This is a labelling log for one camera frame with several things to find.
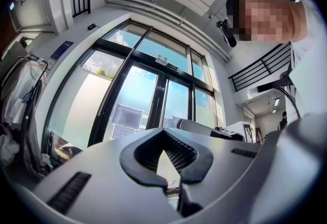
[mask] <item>window pane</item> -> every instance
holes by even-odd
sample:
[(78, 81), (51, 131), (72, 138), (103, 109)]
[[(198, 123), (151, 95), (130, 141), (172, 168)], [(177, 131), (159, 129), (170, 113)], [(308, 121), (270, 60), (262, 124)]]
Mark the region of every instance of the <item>window pane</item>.
[(161, 55), (168, 59), (168, 63), (188, 72), (188, 60), (186, 49), (182, 45), (163, 37), (155, 32), (151, 32), (138, 48), (139, 51), (152, 57)]
[(110, 37), (106, 38), (106, 40), (132, 48), (145, 32), (146, 29), (142, 27), (128, 25), (127, 27), (116, 31)]
[(153, 73), (131, 68), (113, 106), (104, 141), (146, 129), (156, 80)]
[(202, 65), (200, 56), (193, 52), (191, 52), (191, 54), (192, 54), (192, 65), (193, 65), (194, 77), (207, 83), (207, 80), (204, 75), (204, 69), (203, 69), (203, 65)]
[(87, 148), (101, 101), (122, 63), (120, 58), (95, 51), (82, 67), (76, 68), (51, 115), (49, 130), (56, 136), (57, 150), (75, 155)]
[(195, 120), (204, 126), (214, 128), (214, 114), (211, 106), (211, 96), (195, 89)]
[(189, 89), (187, 87), (169, 81), (162, 123), (164, 128), (175, 128), (179, 119), (188, 118), (188, 94)]

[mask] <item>cable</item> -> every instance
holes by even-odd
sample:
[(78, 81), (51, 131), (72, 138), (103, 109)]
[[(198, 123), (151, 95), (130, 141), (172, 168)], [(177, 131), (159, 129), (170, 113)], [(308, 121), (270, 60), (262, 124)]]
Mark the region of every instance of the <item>cable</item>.
[(291, 101), (293, 107), (295, 108), (295, 111), (296, 111), (296, 114), (297, 114), (297, 118), (300, 119), (301, 118), (300, 112), (298, 112), (298, 109), (297, 109), (297, 107), (295, 105), (295, 102), (294, 102), (293, 98), (282, 87), (276, 87), (275, 89), (278, 90), (278, 91), (283, 92), (284, 95), (289, 99), (289, 101)]

